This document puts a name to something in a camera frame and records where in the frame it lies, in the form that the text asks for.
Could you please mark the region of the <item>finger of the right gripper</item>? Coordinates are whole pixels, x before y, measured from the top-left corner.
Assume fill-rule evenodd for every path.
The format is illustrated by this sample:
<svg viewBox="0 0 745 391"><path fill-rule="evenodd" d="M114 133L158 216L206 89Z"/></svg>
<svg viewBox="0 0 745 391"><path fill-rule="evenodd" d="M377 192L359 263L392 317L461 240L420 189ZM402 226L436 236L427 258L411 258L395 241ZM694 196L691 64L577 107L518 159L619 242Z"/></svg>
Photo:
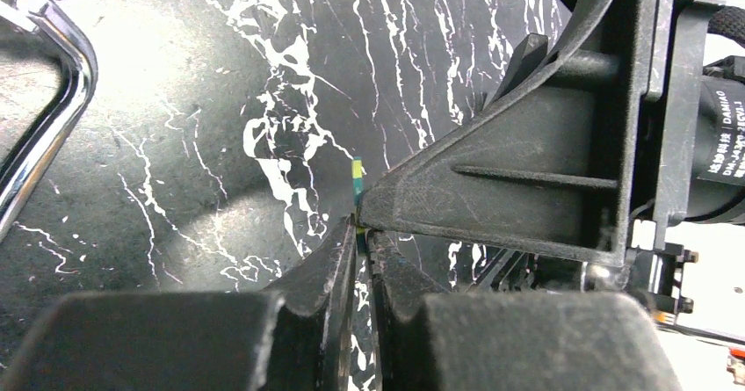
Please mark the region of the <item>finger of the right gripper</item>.
<svg viewBox="0 0 745 391"><path fill-rule="evenodd" d="M659 0L563 1L537 69L369 187L363 226L625 262Z"/></svg>
<svg viewBox="0 0 745 391"><path fill-rule="evenodd" d="M499 87L485 96L483 109L508 94L531 75L548 53L549 39L544 34L529 33L514 48Z"/></svg>

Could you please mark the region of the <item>green poker chip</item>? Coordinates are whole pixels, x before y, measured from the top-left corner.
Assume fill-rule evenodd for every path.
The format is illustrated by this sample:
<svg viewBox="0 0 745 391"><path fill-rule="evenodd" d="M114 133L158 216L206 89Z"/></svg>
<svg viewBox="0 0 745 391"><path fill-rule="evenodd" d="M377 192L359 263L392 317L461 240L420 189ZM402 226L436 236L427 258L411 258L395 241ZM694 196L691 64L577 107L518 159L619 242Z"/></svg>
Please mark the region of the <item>green poker chip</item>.
<svg viewBox="0 0 745 391"><path fill-rule="evenodd" d="M353 160L351 161L351 179L352 179L352 192L353 192L353 201L354 201L354 221L356 226L356 239L357 239L357 248L358 252L362 255L365 255L367 253L367 246L366 246L366 240L365 240L365 228L363 228L360 225L360 221L358 220L358 207L360 203L361 196L364 192L364 167L362 164L362 159L358 156L355 156Z"/></svg>

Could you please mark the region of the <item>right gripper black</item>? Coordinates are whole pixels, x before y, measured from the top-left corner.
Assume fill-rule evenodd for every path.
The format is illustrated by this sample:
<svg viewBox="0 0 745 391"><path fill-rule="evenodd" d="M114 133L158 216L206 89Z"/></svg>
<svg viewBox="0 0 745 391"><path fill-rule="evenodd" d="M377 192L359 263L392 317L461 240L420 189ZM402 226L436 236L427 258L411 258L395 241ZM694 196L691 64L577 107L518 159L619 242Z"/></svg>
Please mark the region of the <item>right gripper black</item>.
<svg viewBox="0 0 745 391"><path fill-rule="evenodd" d="M636 248L628 290L658 318L689 314L687 264L698 254L667 239L683 222L744 222L744 58L705 61L708 35L744 42L744 11L725 0L659 0L650 87L642 107L630 218L654 226Z"/></svg>

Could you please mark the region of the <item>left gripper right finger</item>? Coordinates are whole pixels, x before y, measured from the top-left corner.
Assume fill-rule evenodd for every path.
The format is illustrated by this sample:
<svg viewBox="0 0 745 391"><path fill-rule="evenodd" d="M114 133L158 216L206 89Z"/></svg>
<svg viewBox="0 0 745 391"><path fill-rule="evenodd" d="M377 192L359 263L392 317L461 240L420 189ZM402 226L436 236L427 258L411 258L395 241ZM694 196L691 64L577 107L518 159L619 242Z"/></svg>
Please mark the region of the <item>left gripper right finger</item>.
<svg viewBox="0 0 745 391"><path fill-rule="evenodd" d="M383 390L678 390L623 293L453 293L386 234L366 238Z"/></svg>

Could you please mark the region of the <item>black poker chip case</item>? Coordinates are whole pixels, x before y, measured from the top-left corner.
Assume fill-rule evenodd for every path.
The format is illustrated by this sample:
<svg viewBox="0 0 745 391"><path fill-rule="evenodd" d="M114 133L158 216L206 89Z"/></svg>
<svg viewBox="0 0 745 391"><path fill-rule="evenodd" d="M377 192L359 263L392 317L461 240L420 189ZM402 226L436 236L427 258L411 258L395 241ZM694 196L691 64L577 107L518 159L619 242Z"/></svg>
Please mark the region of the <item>black poker chip case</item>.
<svg viewBox="0 0 745 391"><path fill-rule="evenodd" d="M98 84L94 47L64 0L1 0L1 75L18 104L1 116L1 236L6 237L88 108Z"/></svg>

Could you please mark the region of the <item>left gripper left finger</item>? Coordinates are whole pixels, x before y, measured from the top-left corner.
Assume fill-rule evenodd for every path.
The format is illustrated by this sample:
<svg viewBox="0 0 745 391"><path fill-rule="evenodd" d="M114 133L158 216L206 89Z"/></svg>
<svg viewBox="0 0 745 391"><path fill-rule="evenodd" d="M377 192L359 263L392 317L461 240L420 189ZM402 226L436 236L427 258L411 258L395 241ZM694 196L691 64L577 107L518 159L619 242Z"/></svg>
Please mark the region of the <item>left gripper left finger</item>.
<svg viewBox="0 0 745 391"><path fill-rule="evenodd" d="M31 328L4 390L345 390L357 228L342 218L259 291L75 293Z"/></svg>

